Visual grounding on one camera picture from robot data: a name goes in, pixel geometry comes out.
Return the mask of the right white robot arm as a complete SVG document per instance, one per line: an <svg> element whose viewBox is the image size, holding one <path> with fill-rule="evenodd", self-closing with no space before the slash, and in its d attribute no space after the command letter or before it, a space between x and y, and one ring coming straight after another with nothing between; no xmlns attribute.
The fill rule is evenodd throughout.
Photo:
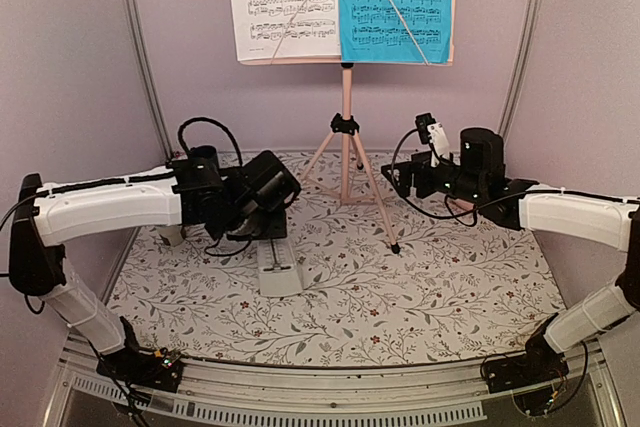
<svg viewBox="0 0 640 427"><path fill-rule="evenodd" d="M418 127L426 152L410 160L392 160L382 167L402 199L434 193L472 204L480 215L511 230L568 235L614 247L626 253L623 272L583 301L542 325L525 344L517 374L537 383L552 371L556 357L576 344L624 322L639 310L639 201L551 187L506 175L503 138L486 128L460 133L457 160L442 153L444 132L438 126Z"/></svg>

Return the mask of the blue sheet music page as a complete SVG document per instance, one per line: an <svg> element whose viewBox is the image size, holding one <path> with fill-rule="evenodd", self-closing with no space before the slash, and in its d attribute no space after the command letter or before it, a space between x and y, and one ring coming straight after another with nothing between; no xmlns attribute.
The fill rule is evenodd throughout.
<svg viewBox="0 0 640 427"><path fill-rule="evenodd" d="M339 0L341 58L449 65L454 18L455 0Z"/></svg>

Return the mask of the white sheet music page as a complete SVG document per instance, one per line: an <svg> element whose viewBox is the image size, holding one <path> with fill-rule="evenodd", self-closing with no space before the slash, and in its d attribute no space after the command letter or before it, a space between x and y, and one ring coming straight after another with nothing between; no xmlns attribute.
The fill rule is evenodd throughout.
<svg viewBox="0 0 640 427"><path fill-rule="evenodd" d="M339 0L231 0L243 64L340 60Z"/></svg>

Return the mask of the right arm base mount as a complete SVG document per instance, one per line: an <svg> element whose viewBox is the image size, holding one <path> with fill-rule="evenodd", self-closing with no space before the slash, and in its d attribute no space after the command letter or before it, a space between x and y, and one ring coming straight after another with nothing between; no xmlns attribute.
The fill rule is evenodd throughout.
<svg viewBox="0 0 640 427"><path fill-rule="evenodd" d="M569 373L562 353L547 345L527 345L522 354L485 359L480 375L490 393L504 392L560 379Z"/></svg>

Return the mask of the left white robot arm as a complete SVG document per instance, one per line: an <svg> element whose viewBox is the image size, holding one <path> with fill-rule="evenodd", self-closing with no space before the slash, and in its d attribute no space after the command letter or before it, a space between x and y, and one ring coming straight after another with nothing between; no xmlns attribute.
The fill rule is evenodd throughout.
<svg viewBox="0 0 640 427"><path fill-rule="evenodd" d="M27 175L1 223L9 234L8 278L37 297L128 381L148 373L130 324L98 300L65 263L65 242L92 234L157 226L201 225L218 240L283 239L286 215L301 185L271 151L222 168L212 146L152 170L80 183L45 183Z"/></svg>

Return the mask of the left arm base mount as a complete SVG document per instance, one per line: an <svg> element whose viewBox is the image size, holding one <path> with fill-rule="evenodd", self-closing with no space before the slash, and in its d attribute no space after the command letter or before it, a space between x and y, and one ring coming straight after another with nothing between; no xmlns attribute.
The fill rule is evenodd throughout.
<svg viewBox="0 0 640 427"><path fill-rule="evenodd" d="M176 393L182 380L184 364L177 350L160 348L154 352L136 350L126 345L112 354L97 350L96 372L123 382L127 386L140 386L169 393Z"/></svg>

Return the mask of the white metronome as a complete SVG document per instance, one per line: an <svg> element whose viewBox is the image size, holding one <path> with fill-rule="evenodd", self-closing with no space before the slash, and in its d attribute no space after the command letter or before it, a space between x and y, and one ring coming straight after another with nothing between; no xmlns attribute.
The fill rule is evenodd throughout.
<svg viewBox="0 0 640 427"><path fill-rule="evenodd" d="M305 289L303 272L289 239L259 240L257 263L261 296L288 297Z"/></svg>

